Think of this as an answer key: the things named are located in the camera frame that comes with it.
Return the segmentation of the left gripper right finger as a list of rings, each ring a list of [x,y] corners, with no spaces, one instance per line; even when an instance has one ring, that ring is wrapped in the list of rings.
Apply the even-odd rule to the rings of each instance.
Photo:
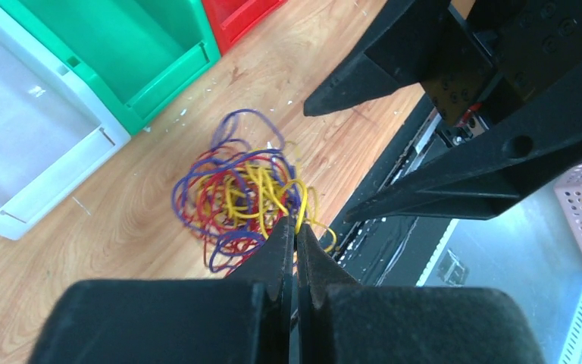
[[[371,287],[296,235],[303,363],[542,363],[518,304],[482,287]]]

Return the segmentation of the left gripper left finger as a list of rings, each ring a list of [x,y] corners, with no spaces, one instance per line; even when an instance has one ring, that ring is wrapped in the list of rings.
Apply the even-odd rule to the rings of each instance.
[[[223,279],[78,281],[53,307],[31,363],[286,362],[294,220]]]

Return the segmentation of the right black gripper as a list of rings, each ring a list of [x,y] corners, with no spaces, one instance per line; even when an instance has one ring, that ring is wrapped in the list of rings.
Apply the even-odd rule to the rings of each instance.
[[[303,114],[419,82],[450,126],[471,108],[507,115],[533,101],[351,209],[352,220],[391,213],[391,198],[422,215],[487,220],[582,163],[582,1],[476,1],[465,19],[449,6],[386,2]]]

